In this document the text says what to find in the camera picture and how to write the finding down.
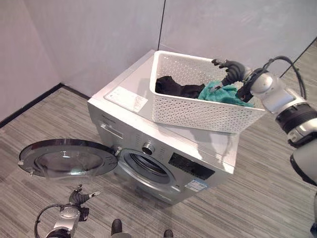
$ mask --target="washing machine door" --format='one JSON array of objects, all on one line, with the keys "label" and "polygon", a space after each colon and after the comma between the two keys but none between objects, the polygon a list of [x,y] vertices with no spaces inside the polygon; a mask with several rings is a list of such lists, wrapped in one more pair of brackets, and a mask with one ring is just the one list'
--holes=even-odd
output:
[{"label": "washing machine door", "polygon": [[111,148],[86,140],[53,139],[25,147],[19,167],[30,175],[54,180],[90,179],[113,170],[118,163]]}]

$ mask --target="washing machine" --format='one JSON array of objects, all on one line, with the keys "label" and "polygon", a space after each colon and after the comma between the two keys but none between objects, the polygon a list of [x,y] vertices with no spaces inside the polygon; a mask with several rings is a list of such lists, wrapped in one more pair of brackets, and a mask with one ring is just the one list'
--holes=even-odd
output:
[{"label": "washing machine", "polygon": [[75,139],[37,142],[21,152],[19,166],[51,179],[114,171],[169,204],[224,182],[234,172],[239,135],[152,122],[153,54],[88,101],[103,145]]}]

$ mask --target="white laundry basket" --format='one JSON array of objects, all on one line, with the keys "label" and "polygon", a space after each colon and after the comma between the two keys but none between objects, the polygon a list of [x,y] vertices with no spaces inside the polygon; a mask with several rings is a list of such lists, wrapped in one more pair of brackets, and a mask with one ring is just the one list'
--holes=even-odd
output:
[{"label": "white laundry basket", "polygon": [[180,85],[207,85],[210,81],[222,80],[226,75],[225,69],[219,69],[211,61],[166,51],[155,52],[150,80],[150,91],[154,95],[154,122],[240,133],[265,114],[261,103],[254,98],[251,103],[255,104],[255,108],[250,108],[155,92],[156,81],[163,76],[171,76]]}]

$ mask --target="green cloth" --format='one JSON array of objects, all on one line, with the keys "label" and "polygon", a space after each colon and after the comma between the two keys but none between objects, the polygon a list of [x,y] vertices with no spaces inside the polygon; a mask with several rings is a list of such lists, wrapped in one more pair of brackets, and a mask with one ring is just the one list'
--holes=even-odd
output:
[{"label": "green cloth", "polygon": [[215,85],[219,83],[220,81],[209,82],[207,86],[200,92],[198,99],[219,102],[219,103],[240,105],[240,106],[251,107],[251,108],[254,107],[253,104],[245,103],[236,96],[237,89],[232,84],[224,86],[218,89],[217,91],[210,92],[210,88],[213,88]]}]

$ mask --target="robotic arm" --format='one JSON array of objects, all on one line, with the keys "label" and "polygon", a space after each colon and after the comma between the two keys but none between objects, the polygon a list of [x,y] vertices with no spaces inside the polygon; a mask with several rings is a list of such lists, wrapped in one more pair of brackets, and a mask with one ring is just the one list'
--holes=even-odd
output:
[{"label": "robotic arm", "polygon": [[71,193],[68,204],[54,204],[44,208],[38,215],[34,225],[34,236],[40,238],[38,234],[38,223],[40,222],[41,214],[51,207],[60,207],[59,219],[55,223],[54,228],[47,234],[46,238],[73,238],[78,222],[85,222],[88,218],[89,208],[81,207],[88,199],[99,195],[97,191],[91,194],[81,194],[82,185]]},{"label": "robotic arm", "polygon": [[[304,98],[287,88],[279,77],[267,71],[267,67],[275,60],[286,60],[292,64]],[[212,90],[237,81],[243,82],[237,96],[244,102],[248,102],[253,96],[261,100],[287,134],[288,143],[296,148],[290,158],[293,169],[305,182],[317,186],[317,111],[305,100],[305,87],[292,61],[287,57],[276,57],[255,70],[235,61],[214,59],[212,62],[219,65],[219,68],[228,68],[227,76]]]}]

